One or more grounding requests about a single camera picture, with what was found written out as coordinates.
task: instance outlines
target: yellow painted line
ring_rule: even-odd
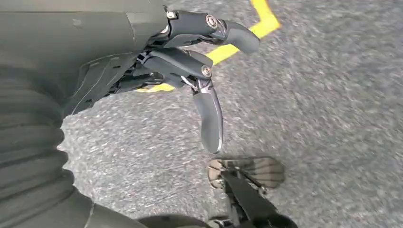
[[[277,21],[276,16],[274,16],[273,12],[267,3],[267,0],[250,0],[252,6],[256,9],[256,12],[259,15],[260,22],[253,25],[249,29],[259,38],[263,38],[267,36],[269,33],[275,31],[280,27],[280,23]],[[219,62],[228,59],[229,57],[235,55],[239,51],[238,48],[233,45],[225,45],[220,46],[208,53],[206,56],[211,58],[214,61],[214,64],[218,64]],[[150,89],[137,89],[138,92],[146,92],[153,93],[158,91],[172,91],[175,87],[168,84],[156,85]]]

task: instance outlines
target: pavement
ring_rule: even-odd
[[[248,0],[170,0],[251,26]],[[300,227],[403,227],[403,2],[269,0],[281,28],[259,53],[219,63],[223,156],[270,155],[287,180],[269,193]],[[197,50],[207,53],[210,46]],[[224,213],[188,89],[128,92],[66,119],[76,185],[132,218]]]

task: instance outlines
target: gray asphalt ground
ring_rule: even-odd
[[[403,227],[403,3],[270,0],[281,29],[215,67],[224,155],[271,155],[270,200],[300,227]],[[171,0],[253,25],[248,0]],[[211,47],[199,46],[200,51]],[[111,96],[66,119],[79,189],[132,218],[223,213],[188,89]]]

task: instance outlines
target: ground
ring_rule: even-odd
[[[170,0],[250,27],[248,0]],[[259,53],[214,69],[224,156],[270,155],[287,180],[270,200],[300,227],[403,227],[403,4],[270,0],[281,27]],[[207,53],[210,46],[197,49]],[[132,218],[224,212],[189,89],[129,92],[70,116],[61,148],[77,187]]]

